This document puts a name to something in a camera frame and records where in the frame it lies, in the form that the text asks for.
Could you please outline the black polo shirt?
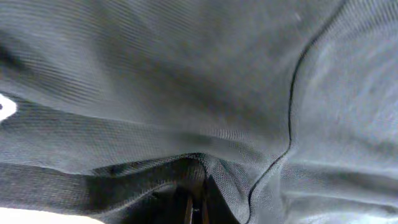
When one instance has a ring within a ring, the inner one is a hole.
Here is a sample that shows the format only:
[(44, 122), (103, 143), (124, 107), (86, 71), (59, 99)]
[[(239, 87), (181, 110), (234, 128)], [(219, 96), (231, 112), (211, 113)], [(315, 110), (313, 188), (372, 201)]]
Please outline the black polo shirt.
[(1, 1), (1, 206), (397, 222), (397, 2)]

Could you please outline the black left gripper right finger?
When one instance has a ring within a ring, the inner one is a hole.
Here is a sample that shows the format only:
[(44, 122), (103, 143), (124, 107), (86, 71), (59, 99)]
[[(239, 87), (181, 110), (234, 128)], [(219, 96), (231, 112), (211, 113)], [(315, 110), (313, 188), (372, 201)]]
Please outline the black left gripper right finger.
[(206, 198), (203, 198), (201, 204), (201, 224), (210, 224)]

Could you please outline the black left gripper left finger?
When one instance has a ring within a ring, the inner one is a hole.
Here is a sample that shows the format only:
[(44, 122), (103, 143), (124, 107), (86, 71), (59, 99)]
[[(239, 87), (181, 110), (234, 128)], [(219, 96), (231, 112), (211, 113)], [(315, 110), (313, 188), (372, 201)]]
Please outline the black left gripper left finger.
[(185, 204), (185, 214), (184, 214), (183, 223), (192, 224), (192, 217), (193, 217), (193, 200), (191, 196), (188, 196), (187, 202)]

